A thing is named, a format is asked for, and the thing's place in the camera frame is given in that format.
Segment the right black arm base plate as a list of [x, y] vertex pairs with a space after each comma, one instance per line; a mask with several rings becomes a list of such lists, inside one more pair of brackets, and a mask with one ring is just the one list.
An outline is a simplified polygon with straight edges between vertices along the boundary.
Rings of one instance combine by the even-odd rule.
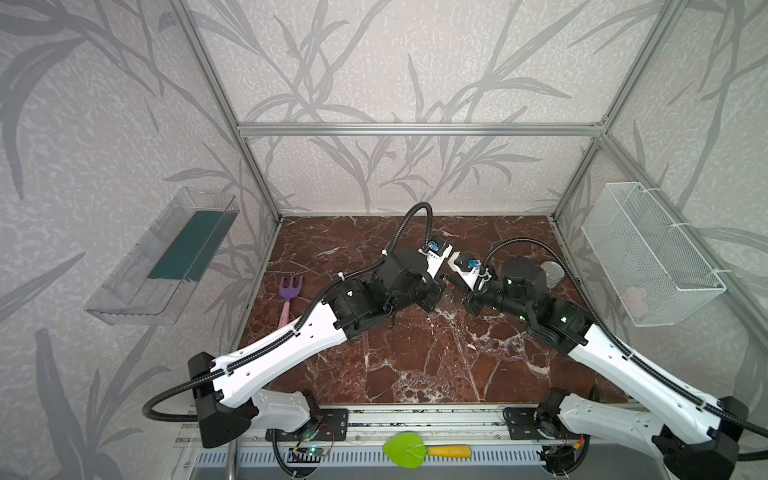
[[557, 429], [544, 427], [538, 420], [535, 407], [507, 406], [502, 410], [502, 418], [511, 440], [557, 440]]

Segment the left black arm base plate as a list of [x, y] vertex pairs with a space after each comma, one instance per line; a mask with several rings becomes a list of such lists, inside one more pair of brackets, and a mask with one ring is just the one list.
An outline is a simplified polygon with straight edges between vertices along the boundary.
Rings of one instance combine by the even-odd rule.
[[302, 428], [299, 439], [313, 441], [343, 441], [347, 437], [350, 411], [346, 408], [323, 408], [311, 416]]

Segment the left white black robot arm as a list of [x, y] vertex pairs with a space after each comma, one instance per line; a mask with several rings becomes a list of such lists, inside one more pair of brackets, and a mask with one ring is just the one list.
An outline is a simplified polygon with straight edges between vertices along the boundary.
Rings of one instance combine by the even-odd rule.
[[268, 390], [275, 378], [308, 358], [374, 328], [412, 305], [434, 309], [445, 289], [438, 277], [452, 248], [436, 240], [423, 250], [385, 255], [369, 274], [338, 277], [311, 312], [257, 342], [213, 358], [190, 360], [202, 445], [215, 448], [251, 427], [298, 435], [317, 426], [321, 410], [308, 392]]

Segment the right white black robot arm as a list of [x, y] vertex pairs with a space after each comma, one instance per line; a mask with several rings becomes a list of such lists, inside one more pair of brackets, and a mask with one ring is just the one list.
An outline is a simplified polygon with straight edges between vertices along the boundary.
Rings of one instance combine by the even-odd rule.
[[645, 407], [630, 412], [563, 389], [552, 389], [536, 411], [540, 430], [595, 436], [664, 463], [678, 479], [728, 479], [737, 463], [755, 461], [739, 440], [748, 409], [717, 399], [670, 376], [632, 351], [578, 305], [551, 296], [543, 269], [525, 257], [506, 261], [501, 276], [467, 252], [454, 255], [452, 279], [473, 315], [486, 307], [516, 318], [539, 342], [599, 373]]

